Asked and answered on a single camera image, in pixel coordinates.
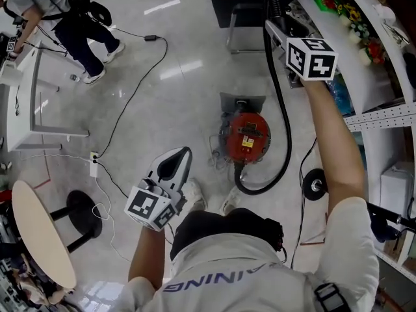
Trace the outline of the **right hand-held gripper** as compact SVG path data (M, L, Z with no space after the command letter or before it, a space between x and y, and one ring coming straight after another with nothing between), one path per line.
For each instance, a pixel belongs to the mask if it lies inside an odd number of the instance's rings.
M285 57L286 74L291 88L302 87L305 81L332 81L338 53L323 38L288 38L285 20L265 21L265 53L274 47Z

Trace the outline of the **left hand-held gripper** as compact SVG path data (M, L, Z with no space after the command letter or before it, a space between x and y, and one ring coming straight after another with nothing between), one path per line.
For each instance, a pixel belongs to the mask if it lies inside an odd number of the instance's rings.
M189 147L171 149L158 156L150 164L147 176L137 187L131 189L124 209L134 221L154 231L161 231L179 215L187 202L181 191L192 163L192 151ZM163 182L163 189L155 182Z

